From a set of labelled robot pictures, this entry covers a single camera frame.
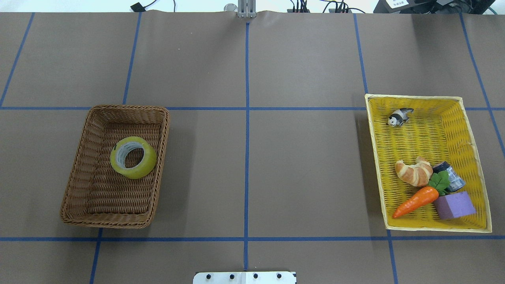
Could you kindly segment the yellow clear tape roll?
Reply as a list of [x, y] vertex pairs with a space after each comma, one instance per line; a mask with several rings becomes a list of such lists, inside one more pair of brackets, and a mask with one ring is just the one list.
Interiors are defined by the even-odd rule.
[[[127, 167], [126, 158], [128, 154], [136, 149], [142, 150], [140, 162], [135, 166]], [[119, 140], [110, 152], [110, 164], [119, 174], [129, 179], [139, 179], [150, 174], [153, 171], [157, 153], [155, 149], [143, 138], [138, 136], [129, 136]]]

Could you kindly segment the brown wicker basket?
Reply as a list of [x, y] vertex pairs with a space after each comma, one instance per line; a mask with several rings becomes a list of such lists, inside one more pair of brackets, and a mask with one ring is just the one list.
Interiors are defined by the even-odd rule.
[[170, 119], [160, 106], [92, 107], [62, 199], [61, 220], [91, 228], [148, 227], [159, 201]]

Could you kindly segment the yellow woven basket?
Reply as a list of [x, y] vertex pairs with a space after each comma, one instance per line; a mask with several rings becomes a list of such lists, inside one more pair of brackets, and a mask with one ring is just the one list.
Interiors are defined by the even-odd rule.
[[[461, 97], [365, 95], [368, 128], [380, 194], [381, 212], [388, 230], [491, 233], [492, 222], [485, 179], [475, 137]], [[401, 127], [387, 124], [399, 108], [413, 108]], [[395, 163], [415, 164], [418, 156], [431, 165], [447, 161], [466, 185], [476, 214], [441, 220], [433, 204], [399, 218], [396, 208], [417, 192], [401, 181]]]

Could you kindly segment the toy panda figure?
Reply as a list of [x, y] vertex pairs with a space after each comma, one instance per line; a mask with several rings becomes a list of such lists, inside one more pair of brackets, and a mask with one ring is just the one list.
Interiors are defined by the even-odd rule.
[[399, 108], [388, 117], [387, 124], [391, 127], [401, 127], [409, 121], [409, 114], [413, 112], [413, 108]]

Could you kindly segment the toy croissant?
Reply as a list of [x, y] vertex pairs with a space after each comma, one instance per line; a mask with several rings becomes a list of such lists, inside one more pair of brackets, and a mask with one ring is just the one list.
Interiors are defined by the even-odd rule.
[[430, 162], [422, 156], [418, 156], [415, 160], [415, 164], [412, 165], [407, 165], [403, 160], [398, 160], [395, 163], [395, 172], [401, 181], [414, 187], [428, 185], [433, 175]]

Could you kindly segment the orange toy carrot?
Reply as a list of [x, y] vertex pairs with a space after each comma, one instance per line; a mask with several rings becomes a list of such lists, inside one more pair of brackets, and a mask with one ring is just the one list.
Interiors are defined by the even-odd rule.
[[422, 187], [411, 198], [399, 205], [393, 213], [393, 218], [399, 218], [409, 214], [420, 207], [423, 207], [431, 202], [434, 202], [440, 193], [431, 186]]

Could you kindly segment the dark blue labelled can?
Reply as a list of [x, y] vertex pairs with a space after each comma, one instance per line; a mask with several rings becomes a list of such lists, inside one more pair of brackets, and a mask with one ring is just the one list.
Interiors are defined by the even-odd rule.
[[465, 180], [456, 173], [453, 166], [451, 166], [451, 164], [447, 161], [435, 164], [432, 169], [433, 176], [435, 176], [436, 173], [438, 177], [442, 177], [442, 184], [447, 185], [444, 189], [445, 194], [457, 192], [466, 185]]

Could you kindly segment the purple foam block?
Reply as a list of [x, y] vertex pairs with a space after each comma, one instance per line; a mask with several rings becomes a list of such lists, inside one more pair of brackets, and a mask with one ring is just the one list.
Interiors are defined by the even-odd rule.
[[467, 192], [457, 192], [438, 197], [434, 202], [435, 210], [441, 220], [460, 218], [476, 214], [475, 206]]

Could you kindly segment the aluminium frame post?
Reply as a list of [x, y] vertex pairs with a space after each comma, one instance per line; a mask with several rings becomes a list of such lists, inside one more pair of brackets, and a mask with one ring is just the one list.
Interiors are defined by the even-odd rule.
[[238, 0], [238, 18], [256, 18], [256, 0]]

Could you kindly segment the white central pedestal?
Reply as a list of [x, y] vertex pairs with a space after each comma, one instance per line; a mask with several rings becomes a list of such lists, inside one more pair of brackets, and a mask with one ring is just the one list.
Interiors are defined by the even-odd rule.
[[290, 271], [235, 271], [196, 273], [193, 284], [297, 284]]

